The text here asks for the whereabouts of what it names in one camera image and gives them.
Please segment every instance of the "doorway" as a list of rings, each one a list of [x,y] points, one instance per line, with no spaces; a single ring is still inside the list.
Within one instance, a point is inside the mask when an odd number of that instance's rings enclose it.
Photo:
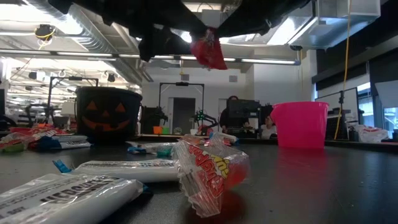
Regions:
[[[190,119],[195,115],[196,101],[194,98],[174,98],[173,129],[181,128],[182,134],[189,134],[192,128]]]
[[[220,123],[220,117],[222,112],[226,108],[226,102],[228,99],[218,99],[218,122]],[[221,131],[222,128],[220,127],[220,124],[218,125],[218,131]]]

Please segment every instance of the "person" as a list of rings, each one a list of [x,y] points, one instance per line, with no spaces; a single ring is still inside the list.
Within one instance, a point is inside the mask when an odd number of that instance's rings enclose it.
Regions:
[[[223,133],[227,133],[228,128],[243,128],[249,127],[249,119],[247,118],[230,118],[229,117],[229,102],[231,100],[238,100],[237,96],[230,96],[226,101],[226,108],[220,116],[220,126],[223,128]]]
[[[277,134],[276,126],[271,118],[271,112],[274,110],[272,105],[267,104],[263,107],[264,113],[263,116],[265,117],[265,123],[261,126],[261,138],[262,139],[270,139],[271,135]]]

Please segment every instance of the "desk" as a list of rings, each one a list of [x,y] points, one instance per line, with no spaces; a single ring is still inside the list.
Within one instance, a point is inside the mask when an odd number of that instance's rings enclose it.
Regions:
[[[90,160],[138,161],[127,147],[24,152],[0,156],[0,192],[48,173],[52,160],[75,167]],[[134,201],[103,223],[398,223],[398,156],[326,147],[308,153],[273,145],[242,144],[250,156],[251,178],[226,194],[221,215],[201,219],[178,183],[149,184],[154,196]]]

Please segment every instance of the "red candy bag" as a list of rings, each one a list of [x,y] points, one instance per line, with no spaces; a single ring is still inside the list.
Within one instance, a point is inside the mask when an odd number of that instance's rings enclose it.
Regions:
[[[181,190],[200,217],[221,212],[223,192],[240,184],[249,172],[249,156],[212,138],[199,146],[181,140],[173,147]]]
[[[191,52],[201,65],[208,68],[227,70],[221,51],[220,40],[215,36],[215,28],[210,27],[204,37],[191,44]]]

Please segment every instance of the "white bag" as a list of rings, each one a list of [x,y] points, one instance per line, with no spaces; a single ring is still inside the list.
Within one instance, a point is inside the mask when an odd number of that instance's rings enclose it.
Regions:
[[[365,143],[378,143],[388,138],[388,131],[366,125],[356,125],[355,130],[359,134],[359,141]]]

